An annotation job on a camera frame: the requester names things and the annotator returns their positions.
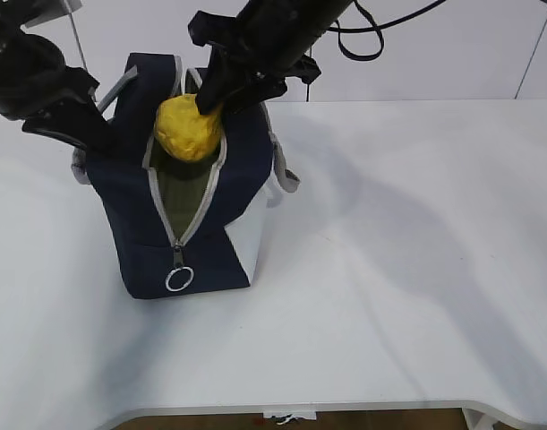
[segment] bag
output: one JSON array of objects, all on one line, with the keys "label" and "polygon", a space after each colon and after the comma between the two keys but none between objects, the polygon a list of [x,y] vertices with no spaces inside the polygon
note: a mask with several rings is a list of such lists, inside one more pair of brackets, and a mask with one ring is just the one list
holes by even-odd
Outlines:
[{"label": "bag", "polygon": [[[185,91],[196,92],[204,73],[188,70]],[[124,284],[139,299],[249,287],[273,159],[284,189],[299,184],[263,104],[224,114],[208,159],[188,164],[165,153],[154,138],[156,112],[181,94],[181,75],[177,56],[131,54],[105,97],[107,104],[119,93],[110,124],[121,144],[109,158],[74,155],[75,175],[85,172],[104,204]]]}]

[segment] yellow sponge ball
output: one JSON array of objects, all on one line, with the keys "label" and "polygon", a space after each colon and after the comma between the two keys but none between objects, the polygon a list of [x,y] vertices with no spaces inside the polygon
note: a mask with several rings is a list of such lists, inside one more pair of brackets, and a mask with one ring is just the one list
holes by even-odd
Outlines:
[{"label": "yellow sponge ball", "polygon": [[181,161],[196,162],[208,157],[221,139],[221,110],[201,115],[194,94],[168,99],[158,109],[154,128],[164,150]]}]

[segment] table leg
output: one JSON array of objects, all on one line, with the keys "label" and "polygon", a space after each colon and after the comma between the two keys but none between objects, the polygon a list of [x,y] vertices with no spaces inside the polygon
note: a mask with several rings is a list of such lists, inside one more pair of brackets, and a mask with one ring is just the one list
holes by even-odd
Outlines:
[{"label": "table leg", "polygon": [[263,413],[264,418],[274,419],[278,426],[284,424],[293,423],[299,419],[317,419],[317,413],[313,411],[303,411],[303,412],[281,412],[281,411],[268,411]]},{"label": "table leg", "polygon": [[462,408],[468,430],[493,430],[498,420],[476,410]]}]

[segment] white zipper trim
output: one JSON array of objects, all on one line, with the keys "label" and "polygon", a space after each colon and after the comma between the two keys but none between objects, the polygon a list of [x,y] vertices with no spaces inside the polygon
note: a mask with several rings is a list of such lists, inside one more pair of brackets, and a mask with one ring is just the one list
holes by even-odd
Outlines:
[{"label": "white zipper trim", "polygon": [[162,224],[164,224],[164,230],[166,231],[167,238],[173,245],[177,242],[177,240],[175,239],[174,230],[172,229],[172,225],[169,222],[169,218],[167,217],[166,209],[164,208],[164,202],[162,202],[162,194],[159,191],[158,184],[158,172],[156,172],[155,168],[148,169],[148,181],[150,182],[151,198],[154,200],[154,205],[158,210],[158,215],[162,220]]},{"label": "white zipper trim", "polygon": [[[174,90],[178,88],[178,85],[180,82],[178,78],[178,74],[177,74],[177,67],[179,67],[179,71],[181,72],[181,64],[178,65],[176,60],[177,85],[176,84],[174,85]],[[195,83],[198,85],[198,87],[200,87],[201,77],[198,71],[195,69],[190,69],[188,70],[188,72],[192,74],[193,79],[195,80]],[[166,213],[166,208],[164,208],[161,192],[159,191],[158,172],[156,172],[155,168],[150,167],[151,150],[153,147],[153,143],[154,143],[154,132],[152,131],[152,135],[150,137],[150,140],[148,141],[148,147],[146,149],[146,153],[144,154],[144,161],[143,161],[145,165],[144,168],[148,170],[148,180],[150,182],[151,196],[154,201],[154,205],[156,206],[156,209],[158,211],[158,215],[160,219],[162,220],[162,223],[164,224],[164,230],[166,231],[167,238],[169,239],[170,243],[172,245],[183,246],[183,245],[186,245],[189,242],[189,240],[193,237],[193,235],[195,235],[195,233],[197,232],[198,228],[201,225],[201,222],[203,221],[206,213],[208,212],[211,202],[213,201],[213,195],[215,194],[216,189],[218,188],[219,173],[221,171],[221,168],[225,164],[226,158],[227,158],[226,134],[225,132],[221,134],[219,158],[211,166],[208,184],[206,185],[205,192],[203,193],[203,197],[201,198],[200,206],[198,207],[198,210],[195,212],[195,215],[192,218],[192,222],[190,223],[188,228],[184,231],[184,234],[179,239],[175,237],[174,230],[172,229],[172,225]]]},{"label": "white zipper trim", "polygon": [[225,132],[221,134],[221,149],[219,151],[218,160],[213,163],[211,166],[211,172],[209,173],[208,185],[205,189],[205,193],[201,198],[200,207],[193,216],[192,222],[189,227],[184,231],[182,237],[180,237],[178,245],[185,245],[188,241],[195,235],[198,231],[198,228],[201,225],[201,222],[205,218],[206,213],[208,213],[209,206],[213,201],[213,195],[216,193],[219,182],[219,174],[221,173],[221,168],[226,162],[227,157],[227,138]]},{"label": "white zipper trim", "polygon": [[263,112],[263,115],[265,116],[265,120],[267,121],[267,128],[269,129],[269,134],[273,134],[273,128],[271,127],[271,118],[269,117],[269,111],[267,110],[267,107],[265,106],[265,102],[261,102],[259,104],[259,107],[261,108],[261,111]]},{"label": "white zipper trim", "polygon": [[[174,61],[175,61],[175,80],[174,80],[174,86],[172,87],[172,92],[169,95],[170,98],[178,95],[178,91],[180,90],[180,83],[182,81],[182,72],[183,72],[182,59],[179,56],[174,56]],[[153,146],[154,146],[154,133],[152,132],[150,139],[148,140],[148,145],[146,146],[146,152],[144,153],[144,158],[141,161],[141,166],[143,168],[150,168],[151,150]]]}]

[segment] floor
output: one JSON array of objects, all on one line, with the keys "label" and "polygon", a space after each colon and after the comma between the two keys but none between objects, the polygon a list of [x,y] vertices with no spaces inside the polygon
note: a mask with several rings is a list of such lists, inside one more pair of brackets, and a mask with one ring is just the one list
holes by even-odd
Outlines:
[{"label": "floor", "polygon": [[[466,430],[460,409],[384,410],[371,412],[325,412],[317,421],[291,423],[299,430]],[[115,430],[268,430],[279,428],[260,415],[197,417],[143,417]],[[497,425],[494,430],[513,430]]]}]

